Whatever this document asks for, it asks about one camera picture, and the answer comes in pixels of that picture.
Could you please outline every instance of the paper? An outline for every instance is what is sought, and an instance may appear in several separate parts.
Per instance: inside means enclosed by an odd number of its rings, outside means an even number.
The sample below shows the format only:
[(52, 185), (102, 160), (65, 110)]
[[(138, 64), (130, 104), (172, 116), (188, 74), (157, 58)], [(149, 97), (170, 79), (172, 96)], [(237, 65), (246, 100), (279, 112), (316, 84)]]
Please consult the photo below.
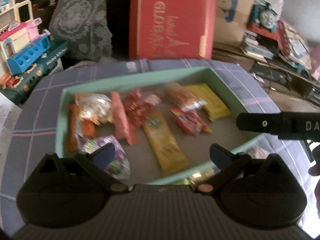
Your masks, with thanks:
[[(5, 161), (12, 138), (13, 129), (22, 109), (0, 93), (0, 191)], [(0, 216), (0, 227), (3, 228)]]

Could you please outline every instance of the candy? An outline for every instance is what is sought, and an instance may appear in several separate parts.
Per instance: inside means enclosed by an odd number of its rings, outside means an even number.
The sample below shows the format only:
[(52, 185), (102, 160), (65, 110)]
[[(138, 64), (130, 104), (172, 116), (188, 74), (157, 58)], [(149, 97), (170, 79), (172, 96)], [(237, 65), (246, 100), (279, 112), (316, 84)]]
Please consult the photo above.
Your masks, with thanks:
[(82, 153), (91, 154), (107, 143), (112, 143), (115, 146), (116, 155), (115, 159), (104, 169), (104, 171), (119, 181), (127, 182), (130, 179), (130, 164), (125, 157), (123, 148), (114, 136), (111, 135), (97, 139), (83, 139), (80, 151)]
[(76, 104), (79, 106), (80, 121), (91, 121), (96, 125), (106, 123), (112, 115), (111, 100), (103, 94), (76, 94)]
[(200, 109), (206, 104), (203, 99), (178, 83), (170, 83), (166, 85), (164, 95), (169, 101), (176, 104), (183, 111)]
[(88, 139), (93, 139), (98, 137), (96, 127), (93, 122), (84, 120), (81, 122), (82, 135)]
[(133, 131), (140, 129), (148, 120), (148, 115), (155, 111), (155, 106), (160, 103), (160, 98), (155, 94), (141, 99), (140, 89), (128, 94), (124, 100), (124, 109), (128, 116), (129, 124)]
[(70, 118), (70, 137), (67, 144), (67, 150), (69, 152), (75, 152), (78, 150), (78, 144), (76, 139), (76, 117), (78, 115), (78, 106), (73, 104), (69, 106), (71, 111)]
[(196, 136), (199, 133), (210, 133), (212, 130), (195, 110), (183, 112), (181, 108), (171, 108), (174, 119), (178, 125), (190, 136)]
[(163, 176), (175, 174), (190, 166), (160, 111), (149, 115), (143, 129), (156, 154)]
[(123, 103), (120, 99), (120, 94), (111, 92), (112, 106), (113, 106), (113, 119), (116, 128), (115, 137), (117, 139), (127, 139), (130, 145), (138, 144), (136, 135), (125, 114)]
[(186, 88), (207, 102), (203, 109), (207, 112), (210, 121), (231, 115), (230, 110), (207, 84), (191, 85)]

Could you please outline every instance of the bed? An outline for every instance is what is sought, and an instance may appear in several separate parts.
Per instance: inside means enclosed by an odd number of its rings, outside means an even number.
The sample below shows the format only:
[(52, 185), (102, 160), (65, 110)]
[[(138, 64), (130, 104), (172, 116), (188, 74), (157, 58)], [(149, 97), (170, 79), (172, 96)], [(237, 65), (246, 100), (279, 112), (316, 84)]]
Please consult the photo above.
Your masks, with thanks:
[[(173, 68), (211, 68), (239, 98), (248, 112), (278, 113), (279, 109), (257, 82), (239, 65), (214, 60), (154, 60), (111, 62), (106, 59), (90, 66), (47, 76), (26, 101), (13, 132), (0, 188), (0, 222), (4, 231), (14, 234), (24, 223), (17, 210), (16, 195), (23, 182), (45, 153), (55, 151), (56, 122), (62, 90), (86, 82)], [(300, 225), (311, 236), (320, 233), (314, 188), (316, 178), (308, 175), (311, 166), (298, 141), (281, 141), (265, 134), (259, 146), (278, 153), (288, 165), (308, 197)]]

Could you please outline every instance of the gold foil wrapper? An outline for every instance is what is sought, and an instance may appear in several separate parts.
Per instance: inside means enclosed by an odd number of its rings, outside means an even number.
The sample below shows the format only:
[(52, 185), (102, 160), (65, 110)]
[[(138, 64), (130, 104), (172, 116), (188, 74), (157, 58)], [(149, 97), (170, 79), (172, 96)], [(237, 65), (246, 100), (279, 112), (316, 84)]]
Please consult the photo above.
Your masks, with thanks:
[(102, 94), (91, 94), (82, 97), (78, 103), (80, 121), (89, 120), (96, 125), (106, 123), (112, 117), (111, 100)]

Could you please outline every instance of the red and yellow packet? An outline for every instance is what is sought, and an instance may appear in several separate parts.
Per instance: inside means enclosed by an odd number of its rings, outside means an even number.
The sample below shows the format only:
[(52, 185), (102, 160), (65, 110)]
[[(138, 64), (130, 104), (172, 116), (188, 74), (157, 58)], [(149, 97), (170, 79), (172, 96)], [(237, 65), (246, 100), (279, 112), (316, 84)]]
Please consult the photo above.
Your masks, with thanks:
[(211, 128), (195, 110), (183, 112), (181, 108), (171, 108), (173, 118), (187, 135), (197, 136), (199, 133), (211, 133)]

